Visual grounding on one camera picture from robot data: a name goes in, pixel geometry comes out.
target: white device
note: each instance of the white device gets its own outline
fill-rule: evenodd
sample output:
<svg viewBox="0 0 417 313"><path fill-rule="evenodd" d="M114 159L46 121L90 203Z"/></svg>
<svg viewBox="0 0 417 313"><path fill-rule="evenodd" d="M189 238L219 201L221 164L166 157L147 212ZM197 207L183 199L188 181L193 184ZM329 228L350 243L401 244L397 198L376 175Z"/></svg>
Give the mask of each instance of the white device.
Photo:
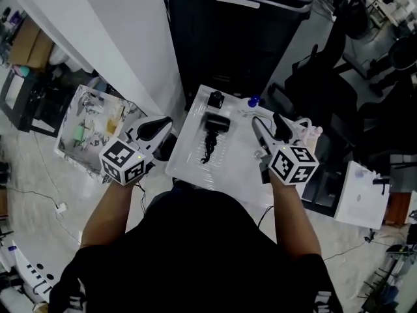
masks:
<svg viewBox="0 0 417 313"><path fill-rule="evenodd" d="M139 180L153 167L153 153L168 137L172 119L145 117L135 121L121 137L113 137L101 150L102 169L121 185Z"/></svg>
<svg viewBox="0 0 417 313"><path fill-rule="evenodd" d="M311 130L311 121L303 119ZM259 144L267 155L261 158L259 165L263 183L269 183L270 169L285 185L307 183L319 166L314 154L300 140L300 136L292 124L281 115L274 114L276 125L275 136L258 117L252 119L252 127Z"/></svg>

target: person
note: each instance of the person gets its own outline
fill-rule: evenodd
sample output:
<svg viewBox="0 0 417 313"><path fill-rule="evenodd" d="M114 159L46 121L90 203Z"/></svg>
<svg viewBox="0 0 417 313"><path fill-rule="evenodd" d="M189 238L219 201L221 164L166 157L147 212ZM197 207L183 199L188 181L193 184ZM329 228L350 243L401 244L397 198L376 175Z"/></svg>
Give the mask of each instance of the person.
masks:
<svg viewBox="0 0 417 313"><path fill-rule="evenodd" d="M183 181L125 233L133 185L113 182L51 291L49 312L342 312L295 187L270 177L277 243L232 197Z"/></svg>

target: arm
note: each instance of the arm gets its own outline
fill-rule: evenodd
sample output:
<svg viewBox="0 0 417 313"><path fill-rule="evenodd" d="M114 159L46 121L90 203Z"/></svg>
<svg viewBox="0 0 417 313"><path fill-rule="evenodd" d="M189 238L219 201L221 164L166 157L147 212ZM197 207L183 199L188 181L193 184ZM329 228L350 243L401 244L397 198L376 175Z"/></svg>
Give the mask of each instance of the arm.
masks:
<svg viewBox="0 0 417 313"><path fill-rule="evenodd" d="M80 248L108 245L125 233L133 187L110 183L85 225Z"/></svg>
<svg viewBox="0 0 417 313"><path fill-rule="evenodd" d="M276 240L293 259L321 255L319 240L307 217L295 186L285 186L272 172Z"/></svg>

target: black t-shirt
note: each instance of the black t-shirt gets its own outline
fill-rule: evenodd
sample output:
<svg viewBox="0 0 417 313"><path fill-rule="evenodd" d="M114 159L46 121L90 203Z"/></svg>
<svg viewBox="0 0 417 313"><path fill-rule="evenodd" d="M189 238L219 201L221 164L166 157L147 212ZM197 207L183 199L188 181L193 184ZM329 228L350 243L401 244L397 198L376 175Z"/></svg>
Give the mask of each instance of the black t-shirt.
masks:
<svg viewBox="0 0 417 313"><path fill-rule="evenodd" d="M109 246L82 248L50 312L244 309L342 312L323 259L292 261L233 198L172 191Z"/></svg>

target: black trash bin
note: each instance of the black trash bin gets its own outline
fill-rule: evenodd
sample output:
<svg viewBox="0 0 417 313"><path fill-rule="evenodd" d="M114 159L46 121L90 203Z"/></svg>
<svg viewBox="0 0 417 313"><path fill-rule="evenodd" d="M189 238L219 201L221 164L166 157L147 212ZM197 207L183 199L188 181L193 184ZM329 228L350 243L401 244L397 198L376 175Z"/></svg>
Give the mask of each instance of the black trash bin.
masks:
<svg viewBox="0 0 417 313"><path fill-rule="evenodd" d="M313 0L166 0L187 105L201 84L261 94Z"/></svg>

